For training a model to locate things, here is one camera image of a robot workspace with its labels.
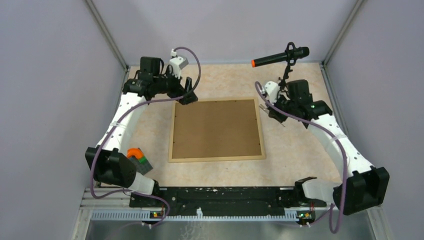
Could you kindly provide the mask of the wooden picture frame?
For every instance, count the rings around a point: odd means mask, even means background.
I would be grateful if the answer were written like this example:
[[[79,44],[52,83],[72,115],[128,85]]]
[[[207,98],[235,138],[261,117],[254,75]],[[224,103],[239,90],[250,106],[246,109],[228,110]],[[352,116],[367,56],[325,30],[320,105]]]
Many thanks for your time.
[[[266,159],[256,97],[201,99],[172,106],[169,163]]]

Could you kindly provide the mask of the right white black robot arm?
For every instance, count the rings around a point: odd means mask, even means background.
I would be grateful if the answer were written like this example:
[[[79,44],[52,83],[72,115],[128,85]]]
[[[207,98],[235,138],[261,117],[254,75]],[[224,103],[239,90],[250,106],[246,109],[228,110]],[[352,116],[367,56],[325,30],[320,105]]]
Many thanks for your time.
[[[375,167],[350,141],[323,100],[313,100],[306,80],[288,83],[287,96],[278,83],[254,84],[270,117],[282,123],[297,120],[315,136],[336,167],[341,183],[307,177],[296,182],[293,200],[307,206],[313,199],[335,205],[346,216],[379,206],[384,202],[390,174]]]

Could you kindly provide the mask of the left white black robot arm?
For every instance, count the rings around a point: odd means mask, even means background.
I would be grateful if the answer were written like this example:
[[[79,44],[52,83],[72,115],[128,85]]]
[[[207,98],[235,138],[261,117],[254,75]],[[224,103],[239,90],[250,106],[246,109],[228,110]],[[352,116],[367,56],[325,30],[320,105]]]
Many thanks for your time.
[[[155,102],[155,95],[166,94],[169,101],[183,105],[198,100],[190,77],[181,85],[182,70],[188,63],[185,56],[177,54],[171,56],[168,66],[161,58],[141,57],[140,69],[123,85],[118,108],[106,133],[95,147],[88,147],[85,152],[91,183],[141,193],[141,200],[149,207],[160,202],[155,181],[138,172],[138,164],[127,156],[127,151],[135,126],[147,106]]]

